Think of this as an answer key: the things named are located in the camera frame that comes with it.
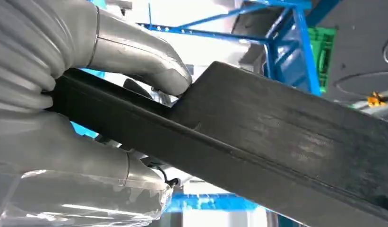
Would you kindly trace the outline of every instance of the gray surface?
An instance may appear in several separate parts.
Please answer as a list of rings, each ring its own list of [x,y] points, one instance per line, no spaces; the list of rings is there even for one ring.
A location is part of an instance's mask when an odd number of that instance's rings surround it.
[[[338,28],[329,74],[329,87],[324,95],[329,100],[358,97],[335,89],[334,81],[353,74],[388,71],[382,49],[388,41],[387,0],[344,0],[319,24]],[[343,87],[358,93],[388,90],[388,75],[354,79]]]
[[[383,96],[388,96],[388,91],[380,93]],[[370,114],[374,117],[383,118],[388,120],[388,102],[386,105],[378,106],[378,107],[369,107],[367,101],[356,102],[352,105],[352,108],[360,110],[364,113]]]

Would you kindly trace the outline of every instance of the black cable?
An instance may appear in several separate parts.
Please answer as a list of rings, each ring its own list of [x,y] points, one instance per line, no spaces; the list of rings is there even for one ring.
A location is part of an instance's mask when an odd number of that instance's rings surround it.
[[[166,172],[160,167],[160,166],[154,166],[156,169],[158,169],[160,172],[162,172],[164,177],[164,182],[168,184],[170,187],[174,187],[179,183],[179,179],[173,178],[171,180],[167,180]]]
[[[159,170],[160,172],[162,172],[162,174],[163,174],[163,177],[164,177],[164,182],[168,182],[168,180],[167,180],[167,175],[166,175],[166,172],[161,168],[161,167],[159,167],[159,166],[154,166],[157,170]]]

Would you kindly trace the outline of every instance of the blue steel rack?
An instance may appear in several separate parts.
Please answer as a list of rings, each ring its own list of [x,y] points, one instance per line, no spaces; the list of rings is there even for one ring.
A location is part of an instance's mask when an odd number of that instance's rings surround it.
[[[177,27],[152,24],[151,16],[149,24],[138,23],[138,25],[151,31],[196,35],[264,45],[266,50],[267,77],[320,96],[321,93],[318,75],[316,73],[315,62],[308,35],[307,22],[304,14],[304,10],[311,8],[311,2],[307,0],[252,1],[257,2],[257,4],[241,9],[235,9],[226,14],[215,15]],[[189,29],[189,27],[193,25],[202,24],[224,17],[249,13],[271,6],[284,7],[285,9],[272,25],[265,37]],[[148,9],[149,15],[151,15],[150,5],[148,5]]]

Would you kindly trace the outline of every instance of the blue beam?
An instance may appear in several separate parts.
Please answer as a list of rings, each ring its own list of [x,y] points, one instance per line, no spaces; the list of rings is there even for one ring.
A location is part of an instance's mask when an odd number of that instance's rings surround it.
[[[276,79],[275,72],[273,69],[275,68],[275,63],[274,63],[274,52],[271,48],[271,44],[266,44],[265,45],[265,52],[266,52],[266,69],[267,69],[267,77],[271,79]]]
[[[287,58],[294,53],[295,50],[299,47],[298,41],[293,41],[287,50],[280,55],[278,59],[275,61],[275,66],[280,67],[283,62],[287,60]]]
[[[148,13],[149,13],[149,26],[152,28],[152,14],[151,14],[151,3],[148,3]]]
[[[306,70],[308,74],[308,89],[312,94],[321,96],[318,74],[316,73],[315,60],[313,59],[312,49],[310,47],[310,39],[304,11],[301,8],[295,8],[293,10],[293,16],[297,29],[300,31],[301,35],[302,49],[304,52],[305,64],[307,67]]]
[[[201,19],[201,20],[197,20],[197,21],[188,23],[188,24],[180,25],[178,27],[181,27],[181,28],[185,27],[185,28],[187,28],[187,27],[190,27],[190,26],[203,24],[203,23],[206,23],[206,22],[209,22],[209,21],[213,21],[213,20],[217,20],[217,19],[221,19],[221,18],[225,18],[225,17],[230,17],[230,16],[235,16],[235,15],[250,13],[250,12],[262,9],[262,8],[266,8],[266,6],[262,5],[262,4],[256,4],[256,5],[249,6],[249,7],[244,7],[244,8],[240,8],[240,9],[231,10],[228,13],[223,13],[223,14],[207,17],[207,18],[204,18],[204,19]]]
[[[302,77],[298,78],[296,81],[294,81],[293,83],[291,83],[291,86],[298,87],[300,84],[302,84],[306,80],[307,80],[307,77],[306,76],[302,76]]]
[[[320,0],[319,4],[306,17],[308,27],[315,27],[320,21],[332,10],[341,0]],[[290,19],[280,30],[276,40],[280,40],[287,34],[294,24],[294,20]]]
[[[210,37],[215,39],[223,39],[228,41],[235,41],[240,43],[252,43],[252,44],[258,44],[258,45],[263,45],[268,43],[268,39],[262,38],[262,37],[254,37],[254,36],[248,36],[248,35],[235,35],[235,34],[227,34],[227,33],[220,33],[220,32],[209,32],[209,31],[193,30],[193,29],[180,28],[180,27],[164,26],[164,25],[150,25],[150,24],[144,24],[144,23],[137,23],[137,24],[146,29],[157,31],[157,32],[195,35],[195,36]]]
[[[287,14],[290,12],[291,8],[285,8],[284,11],[280,14],[279,18],[273,23],[273,25],[271,26],[271,28],[269,29],[269,31],[267,32],[266,34],[266,38],[270,39],[270,38],[273,38],[271,37],[273,35],[273,33],[275,33],[277,27],[280,25],[280,23],[283,21],[283,19],[285,18],[285,16],[287,16]]]
[[[312,3],[309,0],[250,0],[259,2],[266,6],[280,6],[280,7],[300,7],[302,9],[312,8]]]

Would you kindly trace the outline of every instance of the blue metal frame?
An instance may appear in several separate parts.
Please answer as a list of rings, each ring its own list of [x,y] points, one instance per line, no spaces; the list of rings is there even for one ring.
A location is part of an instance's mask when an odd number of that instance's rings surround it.
[[[232,193],[183,194],[174,193],[165,212],[184,212],[188,210],[250,211],[259,205]]]
[[[149,24],[138,24],[149,30],[158,32],[196,35],[228,41],[238,41],[240,43],[265,45],[267,77],[320,96],[318,75],[316,73],[316,66],[310,46],[306,18],[303,12],[305,9],[311,8],[311,2],[308,0],[252,1],[257,2],[258,4],[235,9],[226,14],[215,15],[177,27],[153,25],[151,16]],[[322,0],[319,3],[321,6],[317,6],[316,9],[318,9],[319,13],[328,13],[336,5],[337,1],[339,0]],[[188,28],[216,19],[245,14],[270,6],[285,7],[285,9],[265,37],[226,34]],[[312,20],[320,20],[324,16],[325,15],[318,15],[317,17],[312,16]]]
[[[157,31],[157,32],[195,35],[195,36],[201,36],[201,37],[210,37],[215,39],[223,39],[223,40],[229,40],[229,41],[236,41],[236,42],[238,41],[238,42],[261,44],[261,45],[266,44],[268,42],[266,38],[254,37],[254,36],[248,36],[248,35],[235,35],[235,34],[226,34],[226,33],[220,33],[220,32],[209,32],[209,31],[194,30],[194,29],[188,29],[188,28],[164,26],[164,25],[152,25],[151,27],[151,24],[146,24],[146,23],[137,23],[137,24],[148,30]]]

